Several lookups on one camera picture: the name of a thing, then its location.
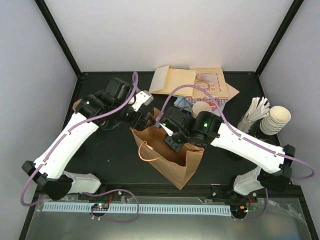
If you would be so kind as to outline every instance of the kraft paper bag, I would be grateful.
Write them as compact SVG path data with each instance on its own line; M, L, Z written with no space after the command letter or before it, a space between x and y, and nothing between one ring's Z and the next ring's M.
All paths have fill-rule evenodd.
M154 117L160 111L154 108ZM138 146L140 158L150 163L179 190L196 172L204 149L186 143L179 152L173 151L165 142L166 131L163 128L150 126L143 131L131 129Z

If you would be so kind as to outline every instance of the purple cable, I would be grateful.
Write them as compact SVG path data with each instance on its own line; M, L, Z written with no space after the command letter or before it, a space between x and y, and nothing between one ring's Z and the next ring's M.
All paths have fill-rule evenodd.
M231 213L231 217L236 221L241 221L241 222L251 222L251 221L255 221L260 219L268 210L268 205L269 205L269 195L268 195L268 190L265 188L265 207L262 213L260 213L259 216L253 217L253 218L249 218L249 219L240 219L240 218L236 218L232 213Z
M76 127L80 126L81 124L84 124L84 123L88 123L88 122L91 122L91 121L94 121L94 120L97 120L97 119L101 119L101 118L104 118L104 117L107 117L111 114L114 114L116 113L117 111L123 109L129 102L130 100L134 97L135 93L136 93L136 90L138 88L138 73L135 71L133 74L132 74L132 82L133 82L133 89L130 93L130 95L128 96L128 98L120 105L118 106L117 108L105 113L105 114L102 114L102 115L99 115L99 116L95 116L95 117L91 117L91 118L88 118L84 121L81 121L79 123L77 123L76 125L72 126L68 132L70 133L73 129L75 129ZM50 149L50 151L48 152L48 154L45 156L45 158L43 159L43 162L45 163L50 155L53 153L53 151L57 148L57 146L62 142L62 140L67 136L67 134L64 134L62 135L59 140L53 145L53 147ZM21 205L25 206L25 207L31 207L31 206L34 206L40 202L42 202L45 198L47 198L47 196L35 201L35 202L32 202L32 203L26 203L24 201L24 196L25 196L25 193L27 191L27 188L29 186L29 184L31 183L31 181L33 180L33 178L35 177L35 175L40 171L40 169L42 168L43 164L40 164L37 169L31 174L31 176L28 178L28 180L26 181L23 189L22 189L22 192L20 194L20 203Z
M91 194L91 193L85 193L85 192L84 192L84 194L85 194L85 195L88 195L88 196L90 196L90 197L101 197L101 196L103 196L103 195L110 194L110 193L114 193L114 192L118 192L118 191L121 191L121 192L125 192L125 193L130 194L130 195L134 198L134 200L136 201L136 213L135 213L134 217L131 218L130 220L124 220L124 221L123 221L123 220L115 220L115 219L108 218L108 217L100 217L100 219L107 220L107 221L111 221L111 222L114 222L114 223L120 223L120 224L128 224L128 223L131 223L131 222L133 222L134 220L137 219L137 217L138 217L138 215L139 215L139 208L140 208L140 206L139 206L139 201L138 201L137 197L136 197L131 191L128 191L128 190L125 190L125 189L114 189L114 190L106 191L106 192L100 193L100 194ZM91 216L92 216L93 218L94 218L94 217L99 218L99 217L97 217L97 216L94 216L94 210L91 211Z
M219 113L220 113L220 115L221 115L221 117L222 117L222 120L223 120L223 122L225 123L225 125L230 129L230 131L231 131L233 134L235 134L235 135L238 136L238 137L241 136L240 133L237 133L237 132L231 127L230 123L227 121L225 115L224 115L223 112L221 111L221 109L220 109L217 101L214 99L214 97L212 97L208 92L206 92L206 91L205 91L204 89L202 89L201 87L198 87L198 86L195 86L195 85L191 85L191 84L186 84L186 85L178 86L175 90L173 90L173 91L169 94L169 96L166 98L166 100L165 100L165 102L164 102L164 104L163 104L163 106L162 106L162 109L161 109L161 112L160 112L159 117L156 119L156 124L157 124L157 125L159 124L160 118L161 118L161 116L163 115L163 113L164 113L164 111L165 111L165 108L166 108L166 105L167 105L168 102L169 102L169 99L173 96L173 94L174 94L176 91L178 91L179 89L183 89L183 88L194 88L194 89L197 89L197 90L203 92L204 94L206 94L206 95L214 102L214 104L216 105L216 107L217 107L217 109L218 109L218 111L219 111ZM297 162L297 163L300 163L300 164L302 164L302 165L310 168L311 171L312 171L312 173L311 173L310 175L303 176L303 177L293 177L293 178L291 178L291 180L306 180L306 179L312 178L312 177L316 174L316 169L315 169L313 166L311 166L310 164L308 164L308 163L306 163L306 162L304 162L304 161L302 161L302 160L300 160L300 159L297 159L297 158L292 157L292 156L284 155L284 154L281 154L281 153L276 153L275 151L272 151L271 149L266 148L266 147L264 147L264 146L262 146L262 145L260 145L260 144L258 144L258 143L256 143L256 142L254 142L254 141L252 141L252 140L250 140L250 139L248 139L248 138L246 138L246 137L244 137L243 140L245 140L245 141L247 141L248 143L251 143L252 145L254 145L254 146L258 147L258 148L261 148L261 149L263 149L263 150L265 150L265 151L267 151L267 152L269 152L269 153L271 153L271 154L273 154L273 155L277 155L277 156L279 156L279 157L286 158L286 159L295 161L295 162Z

